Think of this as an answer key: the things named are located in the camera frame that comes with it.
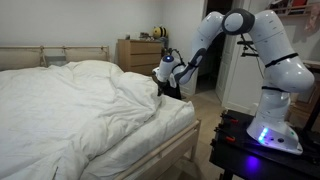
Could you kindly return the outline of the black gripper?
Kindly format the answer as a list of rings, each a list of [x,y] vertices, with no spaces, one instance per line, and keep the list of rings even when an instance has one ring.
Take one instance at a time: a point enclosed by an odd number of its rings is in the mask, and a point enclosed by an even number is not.
[[[164,89],[167,86],[167,81],[166,82],[161,82],[161,81],[157,81],[157,85],[158,85],[158,94],[157,96],[161,96],[164,93]]]

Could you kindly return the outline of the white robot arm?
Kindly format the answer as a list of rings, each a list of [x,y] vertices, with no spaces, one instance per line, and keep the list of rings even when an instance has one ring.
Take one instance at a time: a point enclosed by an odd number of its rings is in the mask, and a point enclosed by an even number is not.
[[[293,50],[281,20],[272,10],[252,14],[235,8],[225,15],[217,11],[209,13],[195,32],[191,59],[186,64],[171,55],[161,58],[153,70],[158,86],[187,83],[220,33],[247,33],[264,64],[262,95],[247,134],[264,147],[302,154],[298,135],[284,118],[291,103],[290,95],[310,89],[315,78]]]

